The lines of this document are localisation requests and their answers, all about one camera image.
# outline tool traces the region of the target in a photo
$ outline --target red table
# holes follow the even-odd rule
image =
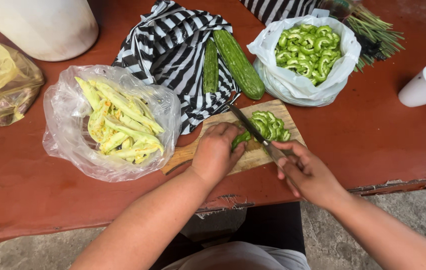
[[[246,45],[264,25],[238,0],[178,0],[187,9],[221,14],[233,25],[234,36],[250,61]],[[0,127],[0,241],[32,234],[109,224],[141,195],[178,175],[189,164],[164,176],[156,171],[136,181],[107,183],[85,176],[69,161],[46,155],[43,93],[70,65],[111,64],[130,29],[148,13],[153,1],[113,1],[91,4],[100,24],[96,44],[83,55],[62,62],[36,64],[46,83],[26,117]],[[398,91],[426,65],[426,0],[370,0],[367,7],[404,31],[406,51],[365,74],[353,73],[348,84],[326,107],[287,105],[306,145],[347,189],[381,193],[426,188],[426,105],[409,108]],[[8,43],[0,34],[0,42]],[[259,102],[272,100],[265,94]],[[242,95],[238,106],[252,104]],[[179,145],[199,133],[180,137]],[[273,163],[223,180],[198,210],[211,211],[293,201]]]

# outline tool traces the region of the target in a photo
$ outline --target striped bag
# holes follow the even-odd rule
[[[188,134],[211,115],[227,111],[225,104],[240,95],[219,54],[219,89],[203,94],[206,40],[212,37],[212,30],[218,29],[233,32],[220,15],[158,0],[151,13],[142,15],[130,30],[112,66],[126,68],[146,84],[172,89],[181,101],[181,134]]]
[[[322,0],[240,0],[265,25],[272,21],[310,15]]]

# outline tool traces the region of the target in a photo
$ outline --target knife blade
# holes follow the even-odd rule
[[[232,113],[240,120],[240,122],[243,124],[243,126],[250,132],[251,135],[253,135],[259,143],[267,146],[269,142],[263,138],[262,134],[256,129],[252,123],[250,123],[250,120],[240,111],[239,108],[233,106],[232,104],[228,104],[228,107],[230,107],[230,110]]]

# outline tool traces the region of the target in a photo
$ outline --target yellow plastic bag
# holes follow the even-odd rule
[[[43,83],[41,70],[32,61],[0,44],[0,126],[23,118]]]

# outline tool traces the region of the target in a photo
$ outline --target left hand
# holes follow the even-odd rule
[[[199,140],[190,169],[206,184],[216,186],[245,152],[246,142],[231,152],[231,143],[238,134],[240,128],[232,123],[210,126]]]

